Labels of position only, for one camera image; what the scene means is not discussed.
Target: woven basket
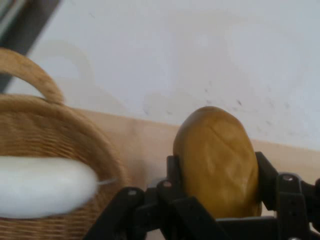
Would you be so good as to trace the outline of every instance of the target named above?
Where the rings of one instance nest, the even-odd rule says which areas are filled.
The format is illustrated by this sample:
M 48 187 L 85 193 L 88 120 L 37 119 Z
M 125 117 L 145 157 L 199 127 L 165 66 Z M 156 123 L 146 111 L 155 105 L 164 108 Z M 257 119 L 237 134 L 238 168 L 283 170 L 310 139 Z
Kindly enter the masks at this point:
M 38 65 L 0 48 L 0 73 L 25 80 L 45 97 L 0 94 L 0 156 L 74 159 L 90 166 L 100 181 L 117 178 L 116 183 L 100 186 L 90 202 L 71 213 L 26 220 L 0 218 L 0 239 L 81 239 L 114 194 L 129 184 L 127 170 L 108 138 L 64 105 L 57 85 Z

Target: black plastic part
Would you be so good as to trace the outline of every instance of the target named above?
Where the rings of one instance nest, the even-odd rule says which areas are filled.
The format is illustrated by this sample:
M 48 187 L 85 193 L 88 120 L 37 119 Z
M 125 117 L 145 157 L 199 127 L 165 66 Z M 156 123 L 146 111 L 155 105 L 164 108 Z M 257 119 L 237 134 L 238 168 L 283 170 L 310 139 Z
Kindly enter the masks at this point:
M 136 187 L 123 188 L 105 208 L 85 235 L 84 240 L 127 239 L 129 216 L 137 206 L 143 203 L 143 200 L 143 190 Z
M 280 240 L 309 240 L 310 227 L 300 179 L 289 173 L 276 180 L 276 211 Z
M 181 169 L 177 156 L 168 156 L 166 158 L 166 176 L 173 184 L 182 185 Z
M 266 209 L 276 210 L 276 179 L 279 175 L 262 152 L 255 153 L 259 169 L 259 195 Z
M 277 220 L 272 216 L 217 219 L 233 240 L 277 240 Z
M 214 219 L 195 197 L 182 189 L 179 159 L 167 158 L 167 180 L 143 192 L 128 187 L 111 201 L 86 240 L 144 240 L 160 229 L 166 240 L 320 240 L 319 181 L 307 184 L 291 173 L 278 174 L 261 152 L 260 196 L 274 217 Z
M 148 188 L 144 195 L 143 205 L 133 213 L 132 233 L 142 236 L 161 227 L 161 212 L 158 204 L 158 193 L 155 187 Z

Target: wooden surface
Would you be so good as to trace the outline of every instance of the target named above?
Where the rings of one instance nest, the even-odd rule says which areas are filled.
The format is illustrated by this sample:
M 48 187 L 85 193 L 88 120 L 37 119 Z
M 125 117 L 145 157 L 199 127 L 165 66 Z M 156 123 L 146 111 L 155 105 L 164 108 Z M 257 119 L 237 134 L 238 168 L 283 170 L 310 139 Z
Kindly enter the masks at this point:
M 178 126 L 79 110 L 95 122 L 114 142 L 128 165 L 135 186 L 145 188 L 151 180 L 166 176 L 166 157 L 172 154 Z M 320 152 L 252 139 L 279 172 L 293 172 L 306 182 L 320 177 Z

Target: daikon radish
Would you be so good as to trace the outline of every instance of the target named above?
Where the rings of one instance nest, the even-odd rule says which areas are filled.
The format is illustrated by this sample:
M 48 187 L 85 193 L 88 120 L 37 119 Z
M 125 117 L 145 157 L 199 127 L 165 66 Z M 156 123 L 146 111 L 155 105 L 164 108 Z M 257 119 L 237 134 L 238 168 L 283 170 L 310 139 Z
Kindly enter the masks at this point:
M 66 214 L 98 189 L 86 164 L 58 157 L 0 156 L 0 217 L 42 218 Z

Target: screw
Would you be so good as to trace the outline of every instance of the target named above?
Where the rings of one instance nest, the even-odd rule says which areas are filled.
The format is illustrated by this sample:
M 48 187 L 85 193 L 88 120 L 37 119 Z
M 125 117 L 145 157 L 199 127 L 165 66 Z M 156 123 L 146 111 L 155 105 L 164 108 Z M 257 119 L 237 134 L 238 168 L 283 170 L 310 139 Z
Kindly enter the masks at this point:
M 169 182 L 169 181 L 164 181 L 164 182 L 163 182 L 163 186 L 164 186 L 165 188 L 171 188 L 171 187 L 172 187 L 172 184 L 171 184 L 171 182 Z
M 283 177 L 283 180 L 286 180 L 286 181 L 292 181 L 294 178 L 290 175 L 284 175 Z
M 137 194 L 137 191 L 136 190 L 129 190 L 128 191 L 128 195 L 129 196 L 134 196 L 134 195 L 136 195 Z

